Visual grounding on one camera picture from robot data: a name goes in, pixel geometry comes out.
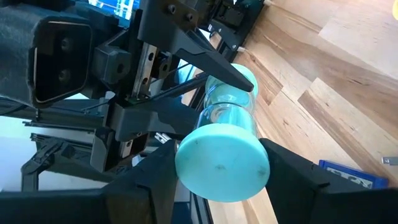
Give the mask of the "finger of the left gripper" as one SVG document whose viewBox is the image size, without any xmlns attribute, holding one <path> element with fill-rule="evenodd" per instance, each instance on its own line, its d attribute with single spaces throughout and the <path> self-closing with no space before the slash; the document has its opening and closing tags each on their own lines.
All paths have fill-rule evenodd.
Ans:
<svg viewBox="0 0 398 224">
<path fill-rule="evenodd" d="M 197 27 L 198 12 L 179 0 L 141 0 L 138 39 L 191 63 L 244 91 L 254 85 L 220 53 Z"/>
<path fill-rule="evenodd" d="M 114 103 L 109 107 L 107 127 L 117 141 L 128 141 L 137 133 L 158 132 L 185 137 L 195 127 L 199 112 L 176 98 L 150 100 L 136 105 Z"/>
</svg>

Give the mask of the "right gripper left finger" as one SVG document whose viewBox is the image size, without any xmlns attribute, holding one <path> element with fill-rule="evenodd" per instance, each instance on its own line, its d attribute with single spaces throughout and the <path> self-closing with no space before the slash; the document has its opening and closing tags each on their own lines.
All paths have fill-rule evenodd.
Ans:
<svg viewBox="0 0 398 224">
<path fill-rule="evenodd" d="M 0 193 L 0 224 L 170 224 L 175 151 L 167 141 L 100 189 Z"/>
</svg>

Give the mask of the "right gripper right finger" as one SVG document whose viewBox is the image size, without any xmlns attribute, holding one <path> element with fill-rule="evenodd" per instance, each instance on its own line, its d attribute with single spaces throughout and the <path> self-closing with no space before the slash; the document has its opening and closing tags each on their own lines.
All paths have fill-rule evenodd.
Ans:
<svg viewBox="0 0 398 224">
<path fill-rule="evenodd" d="M 367 189 L 262 138 L 279 224 L 398 224 L 398 188 Z"/>
</svg>

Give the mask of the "teal hourglass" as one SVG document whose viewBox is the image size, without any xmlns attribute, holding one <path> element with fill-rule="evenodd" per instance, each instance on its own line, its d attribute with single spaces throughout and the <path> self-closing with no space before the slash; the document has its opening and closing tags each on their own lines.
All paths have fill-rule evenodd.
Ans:
<svg viewBox="0 0 398 224">
<path fill-rule="evenodd" d="M 181 183 L 194 194 L 216 202 L 238 202 L 255 196 L 271 173 L 254 119 L 259 92 L 256 77 L 243 65 L 233 66 L 254 88 L 243 91 L 209 77 L 203 110 L 175 155 Z"/>
</svg>

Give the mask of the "dark blue digital clock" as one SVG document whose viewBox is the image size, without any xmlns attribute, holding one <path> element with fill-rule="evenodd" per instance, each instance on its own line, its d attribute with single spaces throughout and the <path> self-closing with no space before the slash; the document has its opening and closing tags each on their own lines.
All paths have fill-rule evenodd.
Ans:
<svg viewBox="0 0 398 224">
<path fill-rule="evenodd" d="M 338 176 L 348 179 L 354 183 L 362 185 L 368 189 L 386 189 L 389 180 L 365 171 L 354 169 L 328 160 L 319 160 L 318 165 Z"/>
</svg>

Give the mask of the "dark grey monitor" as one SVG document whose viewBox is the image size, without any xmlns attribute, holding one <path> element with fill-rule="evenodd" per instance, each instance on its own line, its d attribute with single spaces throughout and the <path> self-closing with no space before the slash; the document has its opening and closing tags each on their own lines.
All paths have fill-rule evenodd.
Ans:
<svg viewBox="0 0 398 224">
<path fill-rule="evenodd" d="M 88 0 L 88 2 L 119 19 L 119 25 L 129 27 L 133 13 L 139 9 L 141 0 Z"/>
</svg>

